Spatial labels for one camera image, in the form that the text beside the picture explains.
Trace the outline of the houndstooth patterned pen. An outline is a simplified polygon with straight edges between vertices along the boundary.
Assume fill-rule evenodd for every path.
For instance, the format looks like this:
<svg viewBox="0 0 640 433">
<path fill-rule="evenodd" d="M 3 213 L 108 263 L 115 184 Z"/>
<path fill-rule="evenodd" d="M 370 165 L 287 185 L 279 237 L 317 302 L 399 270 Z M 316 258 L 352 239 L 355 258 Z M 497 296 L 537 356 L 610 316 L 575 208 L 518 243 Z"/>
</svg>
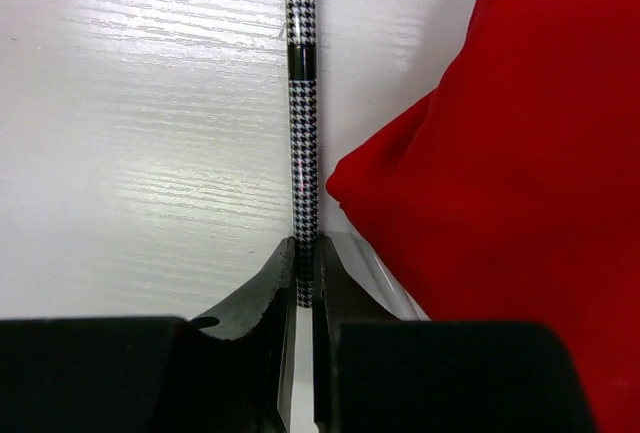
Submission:
<svg viewBox="0 0 640 433">
<path fill-rule="evenodd" d="M 313 297 L 313 255 L 319 234 L 316 0 L 285 0 L 293 231 L 298 304 Z"/>
</svg>

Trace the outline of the red cloth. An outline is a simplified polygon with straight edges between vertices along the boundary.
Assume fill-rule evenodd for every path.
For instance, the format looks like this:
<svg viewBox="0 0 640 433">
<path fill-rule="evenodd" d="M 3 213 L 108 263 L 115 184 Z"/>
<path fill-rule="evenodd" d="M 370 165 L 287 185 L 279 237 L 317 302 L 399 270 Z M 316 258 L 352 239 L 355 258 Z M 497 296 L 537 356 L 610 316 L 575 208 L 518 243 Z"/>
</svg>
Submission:
<svg viewBox="0 0 640 433">
<path fill-rule="evenodd" d="M 550 327 L 599 429 L 638 430 L 639 0 L 476 0 L 326 186 L 431 319 Z"/>
</svg>

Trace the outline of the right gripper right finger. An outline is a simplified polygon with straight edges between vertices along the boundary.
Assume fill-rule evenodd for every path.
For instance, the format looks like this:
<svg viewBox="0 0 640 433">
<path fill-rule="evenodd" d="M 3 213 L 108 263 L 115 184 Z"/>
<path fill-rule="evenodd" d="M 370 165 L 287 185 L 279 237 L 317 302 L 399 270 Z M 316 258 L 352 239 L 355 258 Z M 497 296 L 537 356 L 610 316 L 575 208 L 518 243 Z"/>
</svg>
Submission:
<svg viewBox="0 0 640 433">
<path fill-rule="evenodd" d="M 314 420 L 322 432 L 593 432 L 560 338 L 531 322 L 403 321 L 318 240 Z"/>
</svg>

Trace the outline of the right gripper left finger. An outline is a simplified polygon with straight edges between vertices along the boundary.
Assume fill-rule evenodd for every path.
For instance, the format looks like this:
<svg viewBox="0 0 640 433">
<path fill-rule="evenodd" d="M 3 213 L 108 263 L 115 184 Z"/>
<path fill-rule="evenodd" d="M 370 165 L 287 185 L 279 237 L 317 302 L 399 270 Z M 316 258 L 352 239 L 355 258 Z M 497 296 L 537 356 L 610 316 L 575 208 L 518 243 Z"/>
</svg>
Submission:
<svg viewBox="0 0 640 433">
<path fill-rule="evenodd" d="M 5 320 L 5 432 L 284 432 L 295 246 L 199 316 Z"/>
</svg>

